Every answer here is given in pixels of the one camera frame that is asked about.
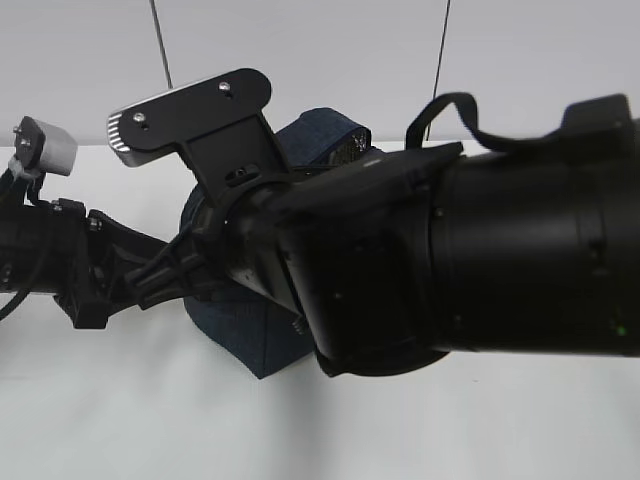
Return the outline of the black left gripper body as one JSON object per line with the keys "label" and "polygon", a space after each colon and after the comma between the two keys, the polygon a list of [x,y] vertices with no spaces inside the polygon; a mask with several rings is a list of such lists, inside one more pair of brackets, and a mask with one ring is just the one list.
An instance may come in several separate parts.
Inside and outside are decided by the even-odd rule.
{"label": "black left gripper body", "polygon": [[64,260],[55,303],[76,329],[104,329],[109,318],[136,304],[125,276],[165,246],[78,201],[53,202],[56,255]]}

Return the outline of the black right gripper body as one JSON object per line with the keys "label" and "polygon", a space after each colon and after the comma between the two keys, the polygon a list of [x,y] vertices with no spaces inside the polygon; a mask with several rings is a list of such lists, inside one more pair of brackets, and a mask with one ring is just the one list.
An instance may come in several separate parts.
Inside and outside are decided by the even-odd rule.
{"label": "black right gripper body", "polygon": [[258,178],[224,192],[215,207],[200,205],[185,229],[127,274],[136,303],[147,309],[234,284],[287,310],[301,310],[283,214],[272,203],[309,178],[307,169]]}

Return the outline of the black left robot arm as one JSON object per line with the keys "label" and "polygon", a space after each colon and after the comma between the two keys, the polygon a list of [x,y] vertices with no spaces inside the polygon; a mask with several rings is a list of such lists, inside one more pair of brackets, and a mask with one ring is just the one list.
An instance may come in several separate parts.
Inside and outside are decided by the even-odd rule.
{"label": "black left robot arm", "polygon": [[126,227],[99,210],[59,199],[1,208],[1,306],[7,318],[30,294],[45,294],[76,329],[100,330],[136,304],[125,276],[145,266],[166,243]]}

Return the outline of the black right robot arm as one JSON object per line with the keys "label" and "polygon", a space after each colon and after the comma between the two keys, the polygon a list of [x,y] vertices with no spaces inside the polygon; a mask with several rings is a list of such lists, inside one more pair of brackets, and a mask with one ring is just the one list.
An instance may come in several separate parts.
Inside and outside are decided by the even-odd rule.
{"label": "black right robot arm", "polygon": [[127,276],[138,303],[240,284],[305,320],[330,376],[452,351],[639,353],[639,122],[613,94],[533,139],[432,101],[401,151],[289,165],[258,112],[195,131],[208,200]]}

